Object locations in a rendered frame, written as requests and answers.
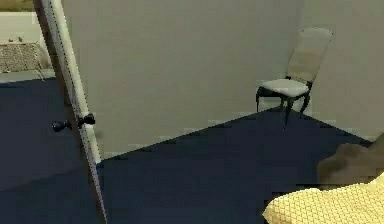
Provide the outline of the black door knob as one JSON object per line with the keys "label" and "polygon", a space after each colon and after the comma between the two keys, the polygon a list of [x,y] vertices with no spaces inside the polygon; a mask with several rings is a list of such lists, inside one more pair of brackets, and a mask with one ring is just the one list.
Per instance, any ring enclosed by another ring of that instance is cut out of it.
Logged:
{"label": "black door knob", "polygon": [[84,124],[94,125],[96,123],[95,117],[92,113],[85,115],[84,117],[80,117],[78,120],[78,126],[81,127]]}
{"label": "black door knob", "polygon": [[61,132],[64,129],[71,129],[71,123],[68,120],[65,121],[53,121],[52,129],[54,132]]}

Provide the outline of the grey woven furniture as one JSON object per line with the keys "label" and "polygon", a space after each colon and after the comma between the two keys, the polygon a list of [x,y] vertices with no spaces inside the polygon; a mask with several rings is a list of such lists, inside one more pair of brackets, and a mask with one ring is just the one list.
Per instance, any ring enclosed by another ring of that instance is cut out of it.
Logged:
{"label": "grey woven furniture", "polygon": [[46,51],[37,42],[0,44],[0,73],[50,68]]}

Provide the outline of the yellow patterned bed cover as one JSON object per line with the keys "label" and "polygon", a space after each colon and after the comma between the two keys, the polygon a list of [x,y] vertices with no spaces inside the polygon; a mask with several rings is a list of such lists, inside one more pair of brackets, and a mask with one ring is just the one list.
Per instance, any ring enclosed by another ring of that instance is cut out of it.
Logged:
{"label": "yellow patterned bed cover", "polygon": [[384,172],[366,184],[276,197],[262,216],[267,224],[384,224]]}

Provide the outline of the high back white chair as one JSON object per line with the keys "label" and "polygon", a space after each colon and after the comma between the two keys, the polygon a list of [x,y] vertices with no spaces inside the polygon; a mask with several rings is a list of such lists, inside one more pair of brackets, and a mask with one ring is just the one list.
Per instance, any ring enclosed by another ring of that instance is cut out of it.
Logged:
{"label": "high back white chair", "polygon": [[256,111],[261,98],[279,98],[279,108],[285,108],[287,126],[294,102],[303,98],[300,113],[310,102],[311,89],[331,43],[333,32],[321,27],[302,29],[292,50],[283,78],[262,82],[256,90]]}

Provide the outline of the white room door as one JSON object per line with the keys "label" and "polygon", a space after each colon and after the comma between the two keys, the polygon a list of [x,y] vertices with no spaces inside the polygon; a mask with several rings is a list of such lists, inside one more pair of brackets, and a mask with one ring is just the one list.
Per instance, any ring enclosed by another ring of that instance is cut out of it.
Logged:
{"label": "white room door", "polygon": [[93,125],[78,126],[80,117],[91,113],[77,66],[72,41],[61,0],[33,0],[44,42],[63,93],[70,129],[85,164],[90,190],[94,195],[98,224],[108,224],[96,165],[101,162]]}

